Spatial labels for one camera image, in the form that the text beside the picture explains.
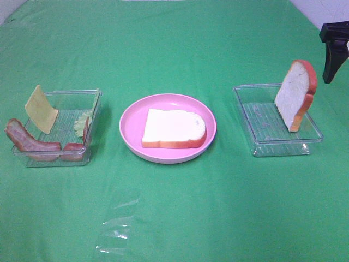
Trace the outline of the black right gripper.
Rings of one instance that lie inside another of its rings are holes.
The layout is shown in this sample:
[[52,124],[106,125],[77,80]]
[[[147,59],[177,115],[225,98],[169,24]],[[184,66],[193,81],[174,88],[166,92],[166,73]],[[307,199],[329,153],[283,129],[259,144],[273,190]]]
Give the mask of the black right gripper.
[[323,81],[330,84],[339,68],[348,59],[348,22],[324,23],[319,36],[321,42],[326,43]]

